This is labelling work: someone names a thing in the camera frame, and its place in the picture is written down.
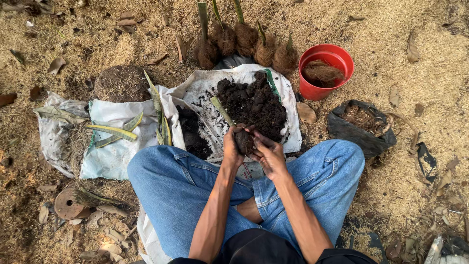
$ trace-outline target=red plastic pot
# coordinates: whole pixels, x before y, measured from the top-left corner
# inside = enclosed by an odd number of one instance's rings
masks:
[[[301,70],[310,61],[322,60],[323,62],[334,66],[342,71],[345,80],[335,80],[335,86],[332,88],[321,88],[310,84],[305,80],[301,74]],[[332,44],[320,44],[308,49],[301,55],[300,62],[298,63],[298,70],[300,71],[300,93],[301,95],[313,101],[319,101],[325,98],[331,91],[337,89],[348,80],[353,74],[354,64],[352,57],[343,48]]]

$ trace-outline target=ground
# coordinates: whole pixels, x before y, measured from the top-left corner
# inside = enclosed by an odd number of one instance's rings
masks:
[[[464,231],[469,186],[469,1],[467,0],[242,0],[244,18],[255,25],[258,19],[265,32],[273,33],[284,43],[288,33],[299,54],[307,48],[331,43],[346,49],[355,63],[355,72],[344,86],[324,100],[306,101],[318,116],[314,124],[301,124],[303,142],[312,146],[328,138],[326,114],[348,99],[369,101],[381,111],[392,110],[406,117],[419,131],[423,141],[437,159],[434,183],[417,180],[413,159],[408,149],[413,132],[401,120],[393,130],[397,145],[376,159],[367,161],[364,188],[357,193],[346,219],[342,237],[348,241],[354,232],[375,231],[385,248],[395,239],[402,242],[415,234],[425,250],[437,233],[459,234]],[[27,13],[0,11],[0,94],[16,92],[13,104],[0,108],[0,148],[14,138],[19,144],[0,156],[11,157],[13,165],[0,166],[0,234],[1,263],[80,263],[78,255],[97,250],[102,232],[77,228],[69,247],[61,244],[70,229],[66,223],[53,232],[53,217],[40,225],[39,207],[53,201],[57,193],[37,191],[36,187],[65,182],[56,170],[49,171],[38,163],[39,135],[36,117],[31,109],[43,102],[29,100],[29,90],[38,85],[67,99],[89,100],[93,91],[84,83],[90,77],[116,65],[143,65],[164,53],[168,56],[158,65],[147,66],[158,84],[174,87],[194,70],[195,61],[188,56],[179,62],[175,37],[187,42],[189,53],[199,35],[196,4],[183,0],[89,0],[84,8],[75,8],[73,1],[49,2],[55,12],[65,13],[63,22],[51,15],[31,16]],[[208,3],[210,22],[215,22]],[[222,19],[234,26],[235,11],[229,0],[218,1]],[[142,22],[129,34],[116,26],[114,18],[131,11]],[[161,25],[161,14],[169,17],[169,26]],[[349,21],[350,15],[365,17]],[[27,27],[26,21],[34,24]],[[406,58],[407,41],[414,30],[419,61]],[[19,51],[25,60],[21,65],[9,49]],[[62,57],[67,62],[55,76],[47,73],[51,61]],[[293,89],[298,90],[298,72],[287,75]],[[392,107],[388,96],[398,88],[400,105]],[[421,117],[415,117],[415,104],[425,106]],[[436,197],[436,185],[445,167],[455,156],[461,161],[452,174],[451,184]],[[457,196],[462,203],[451,204]],[[432,211],[445,206],[452,211],[443,223],[441,215]],[[137,206],[131,209],[135,219]],[[123,218],[106,215],[121,223]],[[132,219],[123,222],[132,227]],[[436,230],[430,227],[436,222]],[[116,227],[122,233],[123,226]],[[366,247],[366,238],[355,239],[362,251],[376,254]],[[139,257],[128,255],[126,262]]]

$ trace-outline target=bare foot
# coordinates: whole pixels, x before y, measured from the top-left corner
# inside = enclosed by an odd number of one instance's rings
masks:
[[[249,221],[255,224],[259,224],[263,221],[261,215],[259,214],[259,210],[257,209],[256,199],[254,196],[244,201],[243,203],[238,204],[236,209],[242,216],[246,217]]]

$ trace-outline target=jeans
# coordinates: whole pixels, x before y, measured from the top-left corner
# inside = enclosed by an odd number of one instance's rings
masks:
[[[287,164],[296,186],[333,244],[355,195],[364,164],[360,147],[345,140],[321,142]],[[130,161],[129,179],[163,251],[171,258],[188,256],[192,235],[218,170],[171,146],[142,149]],[[252,223],[233,207],[252,196],[264,220],[260,225]],[[230,205],[223,243],[243,230],[263,228],[285,238],[299,251],[282,201],[267,177],[252,181],[236,178]]]

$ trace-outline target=hand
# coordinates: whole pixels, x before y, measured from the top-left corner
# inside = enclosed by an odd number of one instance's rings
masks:
[[[290,175],[283,158],[283,146],[263,136],[258,130],[254,130],[252,133],[255,136],[254,145],[256,149],[248,157],[261,164],[265,175],[271,181]]]
[[[238,146],[235,141],[235,133],[240,132],[241,130],[246,130],[248,133],[254,130],[254,126],[246,126],[245,124],[237,124],[228,129],[228,132],[223,137],[223,161],[228,162],[228,164],[235,165],[236,168],[241,166],[242,161],[244,160],[244,155],[241,155],[238,151]]]

